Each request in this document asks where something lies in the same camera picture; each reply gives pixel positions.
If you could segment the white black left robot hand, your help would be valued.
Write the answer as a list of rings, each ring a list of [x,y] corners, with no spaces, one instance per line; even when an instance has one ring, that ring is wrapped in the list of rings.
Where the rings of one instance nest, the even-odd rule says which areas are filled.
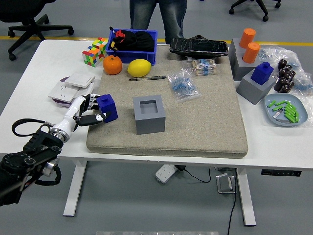
[[[90,126],[117,119],[117,109],[110,94],[88,94],[74,99],[63,120],[52,130],[67,138],[78,126]]]

